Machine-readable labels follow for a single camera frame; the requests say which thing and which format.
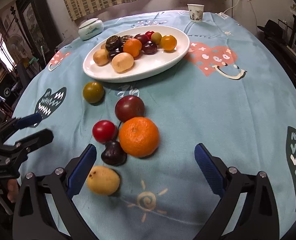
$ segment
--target power cord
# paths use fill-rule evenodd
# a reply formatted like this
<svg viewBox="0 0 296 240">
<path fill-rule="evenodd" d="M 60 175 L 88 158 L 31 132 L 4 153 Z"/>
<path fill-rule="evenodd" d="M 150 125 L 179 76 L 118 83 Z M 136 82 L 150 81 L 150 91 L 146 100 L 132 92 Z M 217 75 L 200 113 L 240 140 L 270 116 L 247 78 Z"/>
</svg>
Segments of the power cord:
<svg viewBox="0 0 296 240">
<path fill-rule="evenodd" d="M 235 6 L 232 6 L 232 7 L 228 8 L 226 11 L 228 11 L 228 10 L 230 10 L 230 9 L 232 9 L 232 8 L 235 8 L 235 7 L 238 5 L 239 1 L 240 1 L 240 0 L 238 0 L 238 2 L 236 3 Z"/>
<path fill-rule="evenodd" d="M 255 14 L 255 10 L 254 10 L 254 8 L 253 8 L 253 4 L 252 4 L 252 2 L 251 1 L 249 1 L 250 2 L 250 5 L 252 6 L 252 10 L 253 10 L 253 12 L 254 12 L 254 15 L 255 15 L 255 20 L 256 20 L 256 33 L 258 34 L 258 28 L 257 28 L 257 17 L 256 17 L 256 14 Z"/>
</svg>

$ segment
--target person's hand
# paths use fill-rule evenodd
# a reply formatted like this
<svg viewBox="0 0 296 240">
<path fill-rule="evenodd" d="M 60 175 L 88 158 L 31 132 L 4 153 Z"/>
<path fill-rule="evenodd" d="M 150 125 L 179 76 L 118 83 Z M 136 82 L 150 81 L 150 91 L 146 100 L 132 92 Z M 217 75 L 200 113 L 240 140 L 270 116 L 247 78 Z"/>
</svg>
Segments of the person's hand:
<svg viewBox="0 0 296 240">
<path fill-rule="evenodd" d="M 9 179 L 7 183 L 7 189 L 8 189 L 8 199 L 11 201 L 11 203 L 14 203 L 16 201 L 16 197 L 19 193 L 19 187 L 18 182 L 16 179 Z"/>
</svg>

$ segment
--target mandarin orange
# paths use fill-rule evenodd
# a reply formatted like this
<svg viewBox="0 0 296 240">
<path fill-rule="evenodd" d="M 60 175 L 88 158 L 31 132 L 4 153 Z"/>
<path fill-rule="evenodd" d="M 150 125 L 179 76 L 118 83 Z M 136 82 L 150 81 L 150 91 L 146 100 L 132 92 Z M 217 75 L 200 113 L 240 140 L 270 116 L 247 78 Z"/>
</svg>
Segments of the mandarin orange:
<svg viewBox="0 0 296 240">
<path fill-rule="evenodd" d="M 158 127 L 150 119 L 134 117 L 121 126 L 119 140 L 126 153 L 142 158 L 158 148 L 160 137 Z"/>
<path fill-rule="evenodd" d="M 123 46 L 123 52 L 129 53 L 133 57 L 138 57 L 141 48 L 142 44 L 139 40 L 128 39 Z"/>
</svg>

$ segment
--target orange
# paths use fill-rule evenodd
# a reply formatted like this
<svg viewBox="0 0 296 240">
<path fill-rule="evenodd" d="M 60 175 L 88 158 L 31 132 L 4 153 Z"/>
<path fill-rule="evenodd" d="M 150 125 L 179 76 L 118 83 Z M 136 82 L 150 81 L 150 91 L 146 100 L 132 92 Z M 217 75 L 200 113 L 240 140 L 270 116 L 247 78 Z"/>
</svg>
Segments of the orange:
<svg viewBox="0 0 296 240">
<path fill-rule="evenodd" d="M 123 46 L 123 52 L 129 53 L 133 57 L 138 57 L 142 44 L 137 39 L 128 39 Z"/>
<path fill-rule="evenodd" d="M 138 158 L 145 157 L 158 148 L 158 127 L 148 118 L 134 117 L 121 126 L 119 140 L 126 153 Z"/>
<path fill-rule="evenodd" d="M 166 35 L 161 38 L 160 46 L 165 51 L 172 51 L 177 46 L 177 40 L 172 35 Z"/>
</svg>

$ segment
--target paper cup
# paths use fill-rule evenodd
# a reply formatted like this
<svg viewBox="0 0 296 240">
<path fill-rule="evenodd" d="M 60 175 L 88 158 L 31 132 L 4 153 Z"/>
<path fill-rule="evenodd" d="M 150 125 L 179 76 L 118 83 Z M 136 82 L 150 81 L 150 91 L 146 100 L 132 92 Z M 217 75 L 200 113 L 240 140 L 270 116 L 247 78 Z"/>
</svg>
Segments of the paper cup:
<svg viewBox="0 0 296 240">
<path fill-rule="evenodd" d="M 201 4 L 187 4 L 190 20 L 194 23 L 202 22 L 202 15 L 204 13 L 204 5 Z"/>
</svg>

